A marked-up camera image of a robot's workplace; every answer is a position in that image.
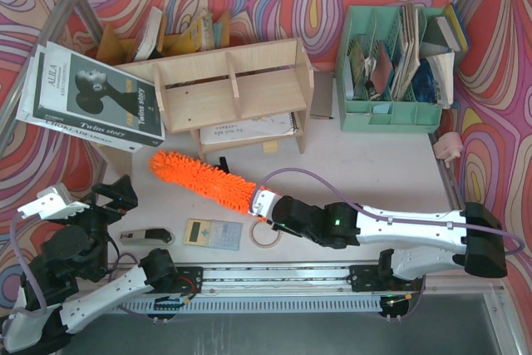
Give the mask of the beige and blue calculator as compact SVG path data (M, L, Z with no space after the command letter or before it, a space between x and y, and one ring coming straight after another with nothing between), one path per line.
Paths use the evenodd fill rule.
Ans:
M238 251L243 224L211 219L188 219L184 245Z

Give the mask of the orange microfiber duster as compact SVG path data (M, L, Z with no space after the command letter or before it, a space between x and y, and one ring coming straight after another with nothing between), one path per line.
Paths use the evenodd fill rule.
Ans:
M160 150L149 161L150 171L167 184L183 187L239 214L250 214L256 184L243 177L176 151Z

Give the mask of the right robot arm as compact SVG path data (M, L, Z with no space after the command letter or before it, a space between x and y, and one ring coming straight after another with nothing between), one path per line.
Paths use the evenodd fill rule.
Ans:
M447 213L399 213L337 202L320 208L263 190L252 212L274 230L332 249L365 244L400 244L383 250L378 273L412 281L435 272L464 269L488 279L507 275L503 231L482 204L468 202Z

